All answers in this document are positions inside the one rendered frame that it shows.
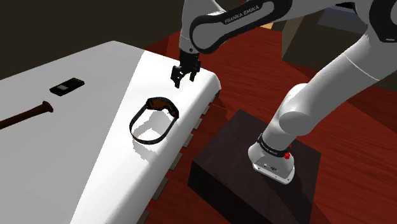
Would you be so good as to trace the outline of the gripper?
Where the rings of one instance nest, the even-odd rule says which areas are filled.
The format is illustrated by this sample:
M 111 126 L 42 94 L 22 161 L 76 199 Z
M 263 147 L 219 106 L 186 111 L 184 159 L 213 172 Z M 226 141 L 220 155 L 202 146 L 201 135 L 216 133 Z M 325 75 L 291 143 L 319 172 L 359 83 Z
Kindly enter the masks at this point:
M 190 81 L 194 81 L 201 68 L 198 53 L 188 53 L 180 50 L 179 61 L 180 65 L 173 66 L 171 72 L 171 80 L 176 88 L 180 87 L 180 81 L 185 76 L 184 72 L 190 72 Z

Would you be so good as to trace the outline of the black goggles with brown lens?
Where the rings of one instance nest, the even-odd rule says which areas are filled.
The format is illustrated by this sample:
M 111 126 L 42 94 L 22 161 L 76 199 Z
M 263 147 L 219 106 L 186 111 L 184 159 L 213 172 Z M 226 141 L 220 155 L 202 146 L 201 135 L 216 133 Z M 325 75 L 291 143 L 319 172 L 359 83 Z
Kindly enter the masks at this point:
M 142 140 L 137 138 L 135 135 L 132 133 L 132 127 L 133 124 L 139 119 L 139 117 L 146 111 L 146 110 L 156 110 L 156 111 L 162 111 L 166 109 L 169 114 L 174 118 L 170 125 L 167 127 L 165 132 L 158 138 L 153 139 L 153 140 Z M 171 130 L 172 126 L 175 124 L 175 122 L 179 118 L 179 110 L 175 106 L 175 104 L 168 98 L 166 97 L 151 97 L 146 100 L 144 106 L 134 115 L 134 117 L 131 119 L 129 123 L 129 132 L 131 133 L 131 136 L 135 141 L 141 144 L 147 144 L 147 145 L 153 145 L 161 142 L 169 133 Z

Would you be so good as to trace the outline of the dark wooden robot stand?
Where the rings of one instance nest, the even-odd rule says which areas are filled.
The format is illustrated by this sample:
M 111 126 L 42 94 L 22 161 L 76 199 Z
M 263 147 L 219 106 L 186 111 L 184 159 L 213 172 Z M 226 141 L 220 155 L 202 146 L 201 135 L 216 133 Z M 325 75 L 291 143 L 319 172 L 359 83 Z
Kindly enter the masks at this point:
M 321 154 L 295 140 L 291 183 L 260 174 L 247 151 L 266 126 L 238 110 L 193 159 L 188 186 L 231 224 L 310 224 Z

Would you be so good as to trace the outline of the black phone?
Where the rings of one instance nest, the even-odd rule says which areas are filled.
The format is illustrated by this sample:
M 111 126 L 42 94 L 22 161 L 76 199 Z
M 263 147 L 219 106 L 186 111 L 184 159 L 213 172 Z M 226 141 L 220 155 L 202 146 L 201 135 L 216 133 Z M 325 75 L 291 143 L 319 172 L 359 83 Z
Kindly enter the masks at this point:
M 50 92 L 57 95 L 63 96 L 76 90 L 77 88 L 82 87 L 85 84 L 84 81 L 79 80 L 77 78 L 71 78 L 70 80 L 64 81 L 59 85 L 56 85 L 50 89 Z

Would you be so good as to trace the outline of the brown baseball bat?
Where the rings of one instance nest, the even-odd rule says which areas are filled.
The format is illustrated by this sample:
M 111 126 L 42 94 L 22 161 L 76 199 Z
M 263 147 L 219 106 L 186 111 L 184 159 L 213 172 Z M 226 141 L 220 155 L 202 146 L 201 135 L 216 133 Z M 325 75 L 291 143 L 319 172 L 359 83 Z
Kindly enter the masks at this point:
M 53 113 L 53 107 L 49 102 L 43 101 L 39 106 L 0 121 L 0 130 L 47 112 Z

